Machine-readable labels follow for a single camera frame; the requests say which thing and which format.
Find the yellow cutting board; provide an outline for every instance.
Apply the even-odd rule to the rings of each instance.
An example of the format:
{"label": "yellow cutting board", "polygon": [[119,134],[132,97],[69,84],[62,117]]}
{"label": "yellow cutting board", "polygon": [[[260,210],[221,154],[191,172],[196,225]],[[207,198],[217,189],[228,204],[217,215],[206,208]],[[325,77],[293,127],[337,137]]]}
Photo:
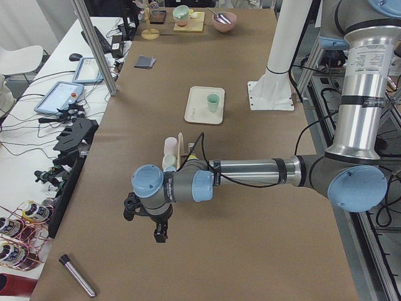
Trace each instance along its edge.
{"label": "yellow cutting board", "polygon": [[198,12],[199,16],[196,19],[189,19],[187,25],[181,27],[174,24],[174,31],[178,33],[203,33],[203,23],[205,21],[205,12]]}

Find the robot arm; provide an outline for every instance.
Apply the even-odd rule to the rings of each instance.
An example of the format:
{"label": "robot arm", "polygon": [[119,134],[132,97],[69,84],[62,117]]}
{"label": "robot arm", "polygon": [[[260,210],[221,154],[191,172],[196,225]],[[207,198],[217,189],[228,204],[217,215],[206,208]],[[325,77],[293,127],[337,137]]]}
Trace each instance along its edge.
{"label": "robot arm", "polygon": [[386,193],[387,180],[377,168],[380,157],[374,145],[391,55],[401,38],[400,1],[323,0],[321,35],[333,47],[342,38],[350,47],[335,138],[323,156],[262,161],[192,159],[177,172],[165,173],[153,165],[142,166],[133,175],[133,193],[125,201],[124,216],[128,220],[135,215],[149,216],[157,224],[156,240],[165,242],[172,203],[208,201],[213,187],[227,182],[309,187],[352,212],[377,205]]}

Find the spice bottle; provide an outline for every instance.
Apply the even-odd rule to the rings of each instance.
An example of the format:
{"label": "spice bottle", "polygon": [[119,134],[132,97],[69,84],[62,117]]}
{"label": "spice bottle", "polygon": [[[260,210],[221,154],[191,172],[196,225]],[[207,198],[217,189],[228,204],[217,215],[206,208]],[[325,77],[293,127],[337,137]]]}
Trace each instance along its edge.
{"label": "spice bottle", "polygon": [[0,263],[23,271],[30,271],[40,264],[37,254],[10,243],[0,246]]}
{"label": "spice bottle", "polygon": [[21,206],[23,218],[29,222],[43,223],[50,219],[51,210],[49,207],[42,206],[36,202],[27,202]]}
{"label": "spice bottle", "polygon": [[35,230],[25,226],[23,221],[11,218],[0,218],[0,233],[15,238],[24,243],[28,242]]}

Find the white tray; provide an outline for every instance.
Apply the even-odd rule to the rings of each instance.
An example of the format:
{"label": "white tray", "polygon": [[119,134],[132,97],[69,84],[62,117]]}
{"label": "white tray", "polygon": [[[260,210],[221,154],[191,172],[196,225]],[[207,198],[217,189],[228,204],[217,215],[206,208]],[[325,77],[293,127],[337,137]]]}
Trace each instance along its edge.
{"label": "white tray", "polygon": [[[219,108],[212,113],[207,108],[207,96],[217,94],[220,97]],[[223,121],[224,89],[193,86],[189,90],[185,120],[196,124],[221,124]]]}

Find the white desk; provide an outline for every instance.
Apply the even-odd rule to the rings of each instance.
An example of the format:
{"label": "white desk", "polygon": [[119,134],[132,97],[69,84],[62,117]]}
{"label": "white desk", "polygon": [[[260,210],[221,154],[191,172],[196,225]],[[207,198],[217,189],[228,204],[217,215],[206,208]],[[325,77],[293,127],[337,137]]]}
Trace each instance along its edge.
{"label": "white desk", "polygon": [[[92,23],[104,36],[106,36],[111,29],[115,28],[115,25],[121,24],[122,20],[120,18],[92,18]],[[78,66],[78,62],[69,61],[68,59],[72,53],[80,53],[83,56],[93,56],[89,46],[82,38],[81,31],[81,25],[77,20],[57,46],[49,60],[42,67],[37,78],[61,71],[75,70]],[[125,53],[129,49],[130,43],[131,42],[125,43]],[[111,54],[107,54],[106,57],[109,58],[110,61],[113,61]],[[63,73],[52,77],[46,77],[32,83],[24,94],[46,94],[57,81],[62,80],[70,82],[72,79],[73,73]],[[95,89],[88,95],[88,92],[93,88]],[[85,97],[87,101],[87,104],[85,105],[86,116],[89,119],[95,119],[100,123],[108,99],[110,98],[107,87],[104,83],[97,85],[96,87],[85,86],[84,94],[88,95]],[[63,128],[69,124],[60,125],[58,123],[53,123],[52,126],[56,128],[52,128],[48,124],[43,124],[41,125],[41,130],[39,132],[39,136],[42,138],[39,138],[39,123],[37,119],[43,117],[43,115],[36,115],[36,112],[33,109],[41,99],[42,97],[27,96],[23,97],[16,104],[11,112],[12,116],[8,116],[3,123],[3,132],[0,133],[0,141],[43,145],[21,146],[5,144],[11,152],[20,154],[26,150],[40,147],[44,152],[46,152],[47,156],[57,156],[58,152],[52,149],[57,143],[55,139]],[[29,119],[30,121],[19,124],[21,121],[18,121],[14,117],[21,120]],[[41,183],[36,183],[34,181],[36,179],[34,171],[47,171],[51,166],[53,166],[52,160],[47,158],[41,150],[32,150],[20,156],[13,156],[4,147],[0,146],[0,191],[2,195],[0,204],[10,210],[14,210],[25,201],[36,201],[37,203],[41,203],[47,198],[49,184],[46,183],[43,185]],[[7,212],[0,209],[0,216],[8,215]],[[41,253],[43,254],[40,259],[44,261],[47,254],[46,252]],[[19,272],[9,268],[0,267],[0,272],[30,278],[39,278],[42,268],[43,265],[40,265],[38,268],[29,272]],[[7,297],[7,300],[17,301],[27,300],[27,298]]]}

